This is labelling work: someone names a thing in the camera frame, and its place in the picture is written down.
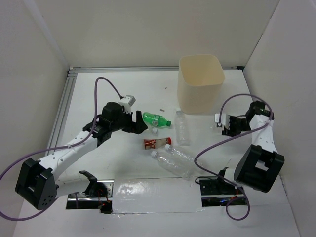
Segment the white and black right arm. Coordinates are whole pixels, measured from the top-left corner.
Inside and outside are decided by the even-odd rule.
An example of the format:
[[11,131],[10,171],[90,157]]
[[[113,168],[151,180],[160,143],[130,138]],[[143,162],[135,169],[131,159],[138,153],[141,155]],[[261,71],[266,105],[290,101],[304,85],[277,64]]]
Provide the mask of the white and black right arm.
[[274,114],[265,103],[254,101],[241,117],[216,114],[215,123],[222,135],[234,137],[266,125],[251,133],[251,145],[239,161],[233,180],[257,191],[267,193],[273,186],[283,165],[284,156],[277,152],[273,139]]

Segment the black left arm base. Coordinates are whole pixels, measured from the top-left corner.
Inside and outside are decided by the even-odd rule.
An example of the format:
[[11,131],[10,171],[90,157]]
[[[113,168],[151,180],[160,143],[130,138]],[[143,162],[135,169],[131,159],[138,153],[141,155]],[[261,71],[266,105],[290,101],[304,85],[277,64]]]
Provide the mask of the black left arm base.
[[98,209],[102,214],[112,214],[114,180],[98,180],[85,170],[80,171],[79,174],[85,176],[89,184],[83,192],[68,195],[66,209]]

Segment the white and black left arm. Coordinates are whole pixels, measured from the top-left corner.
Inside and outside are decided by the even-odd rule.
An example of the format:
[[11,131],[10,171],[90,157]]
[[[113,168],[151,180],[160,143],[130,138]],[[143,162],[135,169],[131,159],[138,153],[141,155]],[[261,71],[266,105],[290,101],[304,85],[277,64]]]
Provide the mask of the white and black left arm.
[[77,160],[95,150],[112,133],[122,130],[127,133],[141,134],[147,129],[141,111],[125,111],[125,107],[116,102],[107,103],[102,113],[87,124],[63,149],[56,149],[39,160],[32,158],[23,162],[15,191],[37,210],[45,210],[60,196],[81,192],[86,197],[97,193],[97,178],[81,170],[79,177],[70,181],[60,181],[60,175]]

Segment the clear crushed bottle white cap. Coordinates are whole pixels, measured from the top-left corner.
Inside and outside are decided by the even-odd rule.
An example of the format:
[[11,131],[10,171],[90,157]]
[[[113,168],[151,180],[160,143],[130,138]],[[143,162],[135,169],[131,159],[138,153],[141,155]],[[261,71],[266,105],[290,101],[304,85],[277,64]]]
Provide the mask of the clear crushed bottle white cap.
[[151,134],[157,134],[158,133],[158,128],[157,127],[153,127],[153,126],[149,126],[147,131]]

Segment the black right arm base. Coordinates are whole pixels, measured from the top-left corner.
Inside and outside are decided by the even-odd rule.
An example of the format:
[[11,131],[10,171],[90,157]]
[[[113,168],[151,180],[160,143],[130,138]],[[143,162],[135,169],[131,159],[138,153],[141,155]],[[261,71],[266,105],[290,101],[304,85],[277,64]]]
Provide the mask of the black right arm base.
[[200,176],[195,179],[199,185],[202,207],[246,205],[242,192],[217,177]]

